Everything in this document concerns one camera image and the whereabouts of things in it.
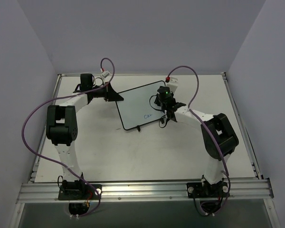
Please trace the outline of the small black-framed whiteboard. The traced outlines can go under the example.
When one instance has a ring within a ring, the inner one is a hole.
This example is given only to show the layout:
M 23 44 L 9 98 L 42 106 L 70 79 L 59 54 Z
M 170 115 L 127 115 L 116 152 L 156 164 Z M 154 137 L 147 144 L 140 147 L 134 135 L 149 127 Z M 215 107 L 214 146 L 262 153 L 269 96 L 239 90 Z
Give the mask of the small black-framed whiteboard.
M 160 80 L 119 92 L 124 100 L 117 101 L 116 106 L 124 130 L 152 123 L 164 115 L 154 104 L 160 86 L 165 86 L 165 82 Z

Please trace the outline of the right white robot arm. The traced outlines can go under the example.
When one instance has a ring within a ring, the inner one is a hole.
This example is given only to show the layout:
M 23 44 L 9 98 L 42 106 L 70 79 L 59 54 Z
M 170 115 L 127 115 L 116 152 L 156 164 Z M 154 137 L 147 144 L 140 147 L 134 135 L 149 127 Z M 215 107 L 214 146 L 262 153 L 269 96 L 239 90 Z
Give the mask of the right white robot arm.
M 212 115 L 190 109 L 188 105 L 177 102 L 167 86 L 160 86 L 157 90 L 155 103 L 165 113 L 167 121 L 201 130 L 204 146 L 209 155 L 202 176 L 201 190 L 207 196 L 214 195 L 219 190 L 218 183 L 223 180 L 223 176 L 229 175 L 227 161 L 239 144 L 228 117 L 223 113 Z

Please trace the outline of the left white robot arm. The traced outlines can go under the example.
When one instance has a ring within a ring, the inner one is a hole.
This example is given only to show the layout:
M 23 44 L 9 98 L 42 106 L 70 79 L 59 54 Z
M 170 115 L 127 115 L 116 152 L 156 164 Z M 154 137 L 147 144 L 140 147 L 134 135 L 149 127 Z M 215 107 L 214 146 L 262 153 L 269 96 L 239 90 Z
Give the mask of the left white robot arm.
M 82 181 L 83 172 L 75 151 L 78 135 L 76 114 L 94 98 L 103 98 L 106 102 L 124 100 L 112 88 L 111 83 L 105 81 L 109 75 L 109 71 L 103 71 L 99 77 L 102 84 L 98 86 L 92 74 L 81 74 L 74 96 L 59 105 L 50 105 L 47 109 L 46 136 L 55 146 L 60 162 L 66 165 L 63 167 L 62 188 L 69 190 L 69 194 L 75 199 L 86 195 L 86 184 Z

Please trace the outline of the aluminium front rail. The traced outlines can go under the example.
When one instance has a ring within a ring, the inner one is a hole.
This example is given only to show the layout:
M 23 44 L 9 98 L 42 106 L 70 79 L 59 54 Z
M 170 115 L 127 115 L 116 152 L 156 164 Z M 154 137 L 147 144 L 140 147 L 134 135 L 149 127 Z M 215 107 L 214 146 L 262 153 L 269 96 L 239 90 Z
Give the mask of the aluminium front rail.
M 188 201 L 195 188 L 188 187 L 188 180 L 156 182 L 107 182 L 102 183 L 102 202 L 148 202 Z M 23 184 L 17 203 L 80 203 L 80 200 L 59 200 L 59 188 L 55 183 Z M 272 199 L 274 197 L 269 180 L 232 178 L 231 200 Z

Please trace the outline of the aluminium rail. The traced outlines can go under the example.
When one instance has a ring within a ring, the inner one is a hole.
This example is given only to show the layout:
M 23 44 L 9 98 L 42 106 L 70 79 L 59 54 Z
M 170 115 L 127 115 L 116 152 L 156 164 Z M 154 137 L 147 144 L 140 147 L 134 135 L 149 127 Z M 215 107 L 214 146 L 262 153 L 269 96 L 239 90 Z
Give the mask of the aluminium rail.
M 222 72 L 221 75 L 222 75 L 222 78 L 223 78 L 223 81 L 224 81 L 224 84 L 225 84 L 225 87 L 226 87 L 229 99 L 231 101 L 231 105 L 232 105 L 232 108 L 234 110 L 234 113 L 235 113 L 235 116 L 236 116 L 236 120 L 237 120 L 237 123 L 239 125 L 239 129 L 240 129 L 240 132 L 241 132 L 241 135 L 242 135 L 242 138 L 243 138 L 243 142 L 244 142 L 245 148 L 247 150 L 249 159 L 251 161 L 251 165 L 252 165 L 253 171 L 254 171 L 254 173 L 255 173 L 255 175 L 256 175 L 256 177 L 258 179 L 263 179 L 263 176 L 262 176 L 262 174 L 260 172 L 260 169 L 259 169 L 259 165 L 258 165 L 258 162 L 257 162 L 257 158 L 256 158 L 256 155 L 255 155 L 253 146 L 251 144 L 251 140 L 249 138 L 249 135 L 248 135 L 248 132 L 247 132 L 247 129 L 246 129 L 246 126 L 244 125 L 243 119 L 240 116 L 238 107 L 237 107 L 237 105 L 235 103 L 235 100 L 234 100 L 234 98 L 232 96 L 232 93 L 231 93 L 231 90 L 229 88 L 228 79 L 227 79 L 227 73 L 226 72 Z
M 188 187 L 188 180 L 156 182 L 107 182 L 102 183 L 102 202 L 148 202 L 188 201 L 195 188 Z M 23 184 L 17 203 L 80 203 L 80 200 L 59 200 L 59 188 L 55 183 Z M 232 178 L 231 200 L 272 199 L 274 197 L 269 180 Z

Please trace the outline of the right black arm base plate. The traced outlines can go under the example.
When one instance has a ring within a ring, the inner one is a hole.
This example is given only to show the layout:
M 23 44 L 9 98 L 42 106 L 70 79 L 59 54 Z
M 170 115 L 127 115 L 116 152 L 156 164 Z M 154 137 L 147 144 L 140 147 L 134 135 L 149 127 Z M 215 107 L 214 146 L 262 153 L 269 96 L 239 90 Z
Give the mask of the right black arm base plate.
M 217 198 L 218 192 L 214 185 L 205 182 L 186 183 L 188 198 Z

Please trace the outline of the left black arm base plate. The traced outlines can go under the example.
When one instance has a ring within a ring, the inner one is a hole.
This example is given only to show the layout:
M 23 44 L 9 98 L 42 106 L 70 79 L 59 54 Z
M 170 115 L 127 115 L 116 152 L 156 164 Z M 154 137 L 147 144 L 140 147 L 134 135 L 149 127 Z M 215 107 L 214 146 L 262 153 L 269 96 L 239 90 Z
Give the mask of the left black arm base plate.
M 95 190 L 84 182 L 62 181 L 59 186 L 58 200 L 98 200 Z

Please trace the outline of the aluminium right side rail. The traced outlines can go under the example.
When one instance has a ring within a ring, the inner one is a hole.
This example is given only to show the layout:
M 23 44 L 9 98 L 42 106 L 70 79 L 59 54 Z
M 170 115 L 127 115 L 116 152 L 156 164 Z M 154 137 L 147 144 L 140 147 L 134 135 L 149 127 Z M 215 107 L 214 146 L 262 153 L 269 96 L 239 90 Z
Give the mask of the aluminium right side rail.
M 247 129 L 246 129 L 246 126 L 244 125 L 243 119 L 240 116 L 238 107 L 237 107 L 237 105 L 235 103 L 235 100 L 234 100 L 234 98 L 232 96 L 232 93 L 231 93 L 231 90 L 229 88 L 228 79 L 227 79 L 227 73 L 226 72 L 222 72 L 221 75 L 222 75 L 222 78 L 223 78 L 223 81 L 224 81 L 224 84 L 225 84 L 225 87 L 226 87 L 229 99 L 231 101 L 231 105 L 232 105 L 232 108 L 234 110 L 234 113 L 235 113 L 235 116 L 236 116 L 236 120 L 237 120 L 237 123 L 239 125 L 239 129 L 240 129 L 240 132 L 241 132 L 241 135 L 242 135 L 242 138 L 243 138 L 243 142 L 244 142 L 245 148 L 247 150 L 249 159 L 251 161 L 251 165 L 252 165 L 253 171 L 254 171 L 254 173 L 255 173 L 255 175 L 256 175 L 256 177 L 258 179 L 263 179 L 263 176 L 262 176 L 262 174 L 260 172 L 260 169 L 259 169 L 259 165 L 258 165 L 258 162 L 257 162 L 257 158 L 256 158 L 256 155 L 255 155 L 253 146 L 251 144 L 251 140 L 249 138 L 249 135 L 248 135 L 248 132 L 247 132 Z

